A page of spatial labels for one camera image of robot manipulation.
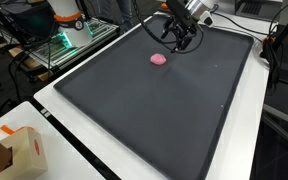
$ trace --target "pink object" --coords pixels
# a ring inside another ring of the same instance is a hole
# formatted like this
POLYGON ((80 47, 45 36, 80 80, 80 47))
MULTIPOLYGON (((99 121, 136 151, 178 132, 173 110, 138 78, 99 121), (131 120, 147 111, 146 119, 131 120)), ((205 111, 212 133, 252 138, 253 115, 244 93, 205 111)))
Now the pink object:
POLYGON ((166 58, 163 54, 154 54, 151 56, 151 63, 156 65, 162 65, 166 62, 166 58))

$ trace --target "black tray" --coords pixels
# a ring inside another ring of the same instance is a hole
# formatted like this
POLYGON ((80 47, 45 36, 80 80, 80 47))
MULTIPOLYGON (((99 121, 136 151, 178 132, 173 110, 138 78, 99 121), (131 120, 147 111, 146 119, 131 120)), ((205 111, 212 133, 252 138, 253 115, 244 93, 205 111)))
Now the black tray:
MULTIPOLYGON (((161 35, 164 22, 147 24, 161 35)), ((166 177, 204 179, 253 39, 203 28, 201 47, 185 55, 137 28, 55 88, 166 177), (167 63, 151 64, 154 53, 167 63)))

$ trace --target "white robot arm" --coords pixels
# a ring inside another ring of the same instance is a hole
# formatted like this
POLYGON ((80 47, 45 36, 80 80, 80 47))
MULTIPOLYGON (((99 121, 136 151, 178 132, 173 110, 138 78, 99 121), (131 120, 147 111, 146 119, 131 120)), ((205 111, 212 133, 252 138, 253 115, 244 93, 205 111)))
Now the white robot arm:
POLYGON ((92 32, 84 22, 75 0, 48 0, 59 23, 59 31, 67 37, 71 47, 84 46, 92 41, 92 32))
POLYGON ((210 9, 217 4, 217 0, 191 0, 187 3, 186 9, 196 21, 201 21, 207 26, 213 26, 214 21, 210 9))

